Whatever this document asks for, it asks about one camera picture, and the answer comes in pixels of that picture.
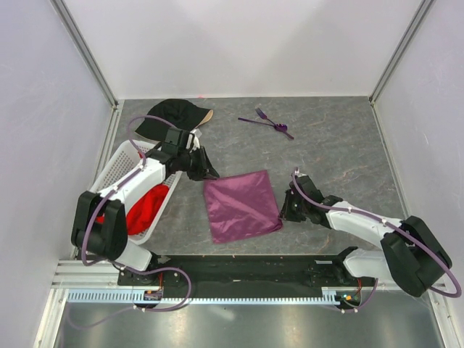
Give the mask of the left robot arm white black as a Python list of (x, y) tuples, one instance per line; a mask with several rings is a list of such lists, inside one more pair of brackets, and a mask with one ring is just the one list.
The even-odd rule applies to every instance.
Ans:
[(78, 198), (71, 242), (84, 265), (113, 262), (133, 271), (143, 285), (157, 281), (156, 257), (129, 237), (127, 214), (152, 188), (181, 173), (193, 181), (219, 177), (199, 143), (200, 135), (197, 130), (170, 128), (158, 144), (129, 139), (117, 148), (103, 173), (116, 169), (120, 154), (132, 161), (130, 167), (117, 170), (107, 186), (97, 181)]

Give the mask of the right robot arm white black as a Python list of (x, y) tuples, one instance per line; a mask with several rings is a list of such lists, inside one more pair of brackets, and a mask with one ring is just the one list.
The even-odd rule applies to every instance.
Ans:
[(384, 217), (355, 207), (340, 197), (324, 196), (308, 175), (295, 170), (286, 190), (281, 218), (298, 223), (309, 220), (376, 247), (374, 251), (359, 247), (346, 251), (331, 272), (340, 285), (349, 285), (356, 278), (377, 278), (395, 283), (410, 296), (420, 297), (428, 290), (438, 292), (436, 282), (448, 276), (455, 291), (446, 295), (462, 294), (451, 271), (450, 257), (419, 217)]

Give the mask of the purple cloth napkin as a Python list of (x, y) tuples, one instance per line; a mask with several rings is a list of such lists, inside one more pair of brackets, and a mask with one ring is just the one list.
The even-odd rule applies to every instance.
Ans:
[(283, 227), (267, 170), (206, 181), (204, 200), (215, 244), (264, 236)]

